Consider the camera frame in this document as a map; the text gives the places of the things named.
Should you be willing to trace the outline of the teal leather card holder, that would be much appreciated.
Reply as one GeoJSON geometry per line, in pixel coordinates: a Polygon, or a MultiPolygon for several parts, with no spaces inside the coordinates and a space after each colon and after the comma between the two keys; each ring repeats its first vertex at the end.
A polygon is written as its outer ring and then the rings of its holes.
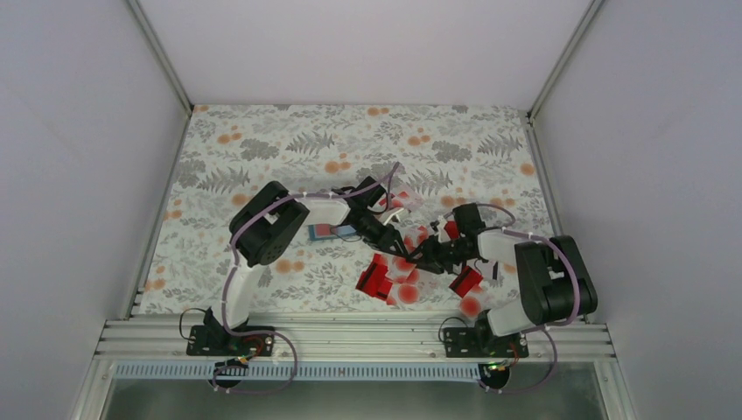
{"type": "Polygon", "coordinates": [[[341,240],[343,242],[357,242],[361,238],[348,225],[334,226],[330,224],[316,224],[308,227],[309,239],[314,242],[341,240]]]}

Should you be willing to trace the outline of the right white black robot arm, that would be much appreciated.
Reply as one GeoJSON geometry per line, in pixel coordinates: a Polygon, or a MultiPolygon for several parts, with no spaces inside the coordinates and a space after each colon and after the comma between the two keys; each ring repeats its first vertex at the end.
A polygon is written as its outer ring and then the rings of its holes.
{"type": "Polygon", "coordinates": [[[497,309],[482,310],[475,321],[473,342],[485,356],[506,347],[508,336],[546,326],[567,326],[577,317],[598,309],[598,294],[576,241],[568,236],[543,237],[487,226],[480,203],[455,207],[444,217],[457,236],[444,240],[443,223],[417,245],[407,260],[434,274],[456,274],[459,282],[484,263],[495,275],[510,274],[518,286],[518,300],[497,309]]]}

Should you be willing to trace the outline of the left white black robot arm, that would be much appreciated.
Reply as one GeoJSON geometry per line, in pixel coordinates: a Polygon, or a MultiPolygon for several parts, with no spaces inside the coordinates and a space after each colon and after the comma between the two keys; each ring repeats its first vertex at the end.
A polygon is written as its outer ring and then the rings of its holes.
{"type": "Polygon", "coordinates": [[[372,210],[381,198],[391,203],[389,190],[371,177],[356,187],[301,194],[290,194],[278,181],[266,184],[229,222],[234,267],[219,305],[211,306],[204,317],[209,343],[221,354],[232,354],[242,346],[241,327],[249,319],[249,287],[306,226],[349,226],[371,249],[407,257],[401,234],[372,210]]]}

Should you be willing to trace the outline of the red card with stripe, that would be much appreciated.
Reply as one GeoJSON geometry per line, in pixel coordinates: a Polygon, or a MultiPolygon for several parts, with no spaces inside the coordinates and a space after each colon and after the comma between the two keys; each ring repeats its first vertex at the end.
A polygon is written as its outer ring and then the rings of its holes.
{"type": "Polygon", "coordinates": [[[361,272],[355,289],[371,298],[386,302],[393,286],[388,273],[387,258],[381,254],[374,254],[371,263],[361,272]]]}

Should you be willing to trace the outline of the white VIP card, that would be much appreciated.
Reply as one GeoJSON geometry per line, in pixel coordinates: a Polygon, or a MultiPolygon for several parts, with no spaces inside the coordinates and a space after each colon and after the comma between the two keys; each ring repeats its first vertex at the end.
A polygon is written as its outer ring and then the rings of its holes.
{"type": "Polygon", "coordinates": [[[419,209],[424,203],[424,198],[408,185],[401,185],[394,190],[392,204],[394,207],[402,207],[411,212],[419,209]]]}

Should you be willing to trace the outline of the red striped card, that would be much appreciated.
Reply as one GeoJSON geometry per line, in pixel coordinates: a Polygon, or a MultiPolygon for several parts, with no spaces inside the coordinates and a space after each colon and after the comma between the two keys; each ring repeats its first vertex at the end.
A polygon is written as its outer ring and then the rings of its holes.
{"type": "Polygon", "coordinates": [[[459,297],[464,298],[475,286],[480,284],[482,279],[483,276],[479,271],[466,265],[449,284],[449,289],[459,297]]]}

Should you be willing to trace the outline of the floral patterned table mat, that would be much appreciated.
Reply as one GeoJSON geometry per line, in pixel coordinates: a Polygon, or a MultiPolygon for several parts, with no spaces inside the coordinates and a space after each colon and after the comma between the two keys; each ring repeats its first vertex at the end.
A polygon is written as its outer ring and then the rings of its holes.
{"type": "MultiPolygon", "coordinates": [[[[497,106],[200,105],[192,114],[139,304],[142,314],[179,314],[216,304],[233,259],[229,222],[270,181],[293,193],[356,186],[395,173],[423,205],[399,229],[429,225],[468,202],[487,225],[510,223],[551,236],[553,223],[519,112],[497,106]]],[[[359,241],[311,241],[302,229],[251,286],[252,312],[459,312],[451,277],[394,276],[386,302],[355,289],[372,260],[359,241]],[[400,284],[419,300],[396,301],[400,284]]],[[[518,297],[510,274],[470,292],[498,308],[518,297]]]]}

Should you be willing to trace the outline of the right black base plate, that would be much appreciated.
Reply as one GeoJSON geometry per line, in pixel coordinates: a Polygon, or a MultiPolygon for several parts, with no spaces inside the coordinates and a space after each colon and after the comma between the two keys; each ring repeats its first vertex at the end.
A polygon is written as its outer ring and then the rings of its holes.
{"type": "Polygon", "coordinates": [[[448,358],[526,358],[528,342],[519,333],[495,337],[472,327],[446,327],[441,338],[448,358]]]}

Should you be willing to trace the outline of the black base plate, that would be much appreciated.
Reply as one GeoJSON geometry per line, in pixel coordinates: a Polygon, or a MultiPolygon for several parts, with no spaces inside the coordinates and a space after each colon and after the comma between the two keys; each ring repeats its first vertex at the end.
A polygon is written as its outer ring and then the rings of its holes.
{"type": "Polygon", "coordinates": [[[519,333],[495,337],[472,327],[446,327],[441,338],[448,358],[526,358],[528,342],[519,333]]]}
{"type": "Polygon", "coordinates": [[[275,328],[272,326],[246,325],[249,336],[236,337],[223,329],[211,332],[205,325],[196,325],[190,331],[185,353],[188,356],[213,356],[236,358],[242,356],[272,355],[275,328]]]}

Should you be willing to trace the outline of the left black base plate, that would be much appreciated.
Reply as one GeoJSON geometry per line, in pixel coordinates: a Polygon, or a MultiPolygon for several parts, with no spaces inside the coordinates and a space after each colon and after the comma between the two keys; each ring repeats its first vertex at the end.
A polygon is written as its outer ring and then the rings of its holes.
{"type": "Polygon", "coordinates": [[[246,325],[249,336],[236,337],[223,329],[211,332],[205,325],[196,325],[190,331],[185,353],[188,356],[213,356],[236,358],[242,356],[272,355],[275,328],[272,326],[246,325]]]}

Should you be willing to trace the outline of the aluminium rail frame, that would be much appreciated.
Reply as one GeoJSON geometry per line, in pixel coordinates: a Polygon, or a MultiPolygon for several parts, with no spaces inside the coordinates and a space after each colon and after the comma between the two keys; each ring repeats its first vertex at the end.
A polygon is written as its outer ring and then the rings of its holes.
{"type": "MultiPolygon", "coordinates": [[[[136,315],[104,324],[94,356],[108,360],[184,360],[182,338],[203,316],[136,315]]],[[[456,326],[447,311],[311,312],[254,314],[250,323],[272,326],[279,336],[271,360],[290,361],[290,345],[301,361],[433,362],[445,358],[441,325],[456,326]]],[[[606,325],[576,322],[550,329],[550,337],[527,334],[528,362],[613,361],[606,325]]]]}

